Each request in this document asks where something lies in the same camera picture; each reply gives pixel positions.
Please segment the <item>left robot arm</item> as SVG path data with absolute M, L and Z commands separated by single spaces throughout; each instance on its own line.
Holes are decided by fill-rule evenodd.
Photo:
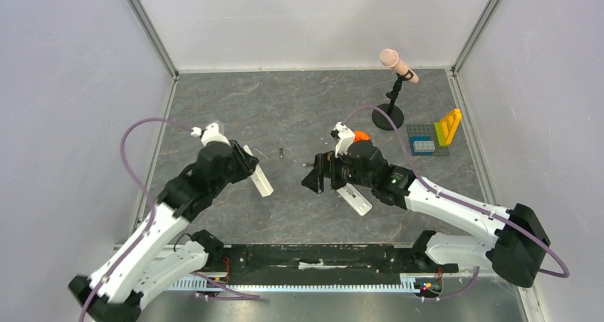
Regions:
M 123 246 L 91 275 L 68 289 L 81 305 L 79 321 L 136 321 L 164 290 L 189 273 L 217 270 L 224 253 L 208 233 L 155 263 L 167 243 L 209 208 L 229 184 L 253 177 L 259 159 L 236 140 L 208 142 L 197 160 L 166 183 L 148 216 Z

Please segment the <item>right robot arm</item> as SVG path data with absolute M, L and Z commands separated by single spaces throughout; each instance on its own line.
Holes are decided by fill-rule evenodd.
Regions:
M 369 140 L 351 144 L 345 154 L 318 153 L 302 186 L 315 193 L 358 185 L 388 206 L 426 214 L 469 234 L 433 234 L 411 252 L 413 265 L 429 271 L 437 264 L 467 264 L 492 269 L 509 283 L 530 288 L 541 269 L 551 241 L 532 208 L 512 209 L 470 199 L 418 177 L 412 170 L 390 164 Z

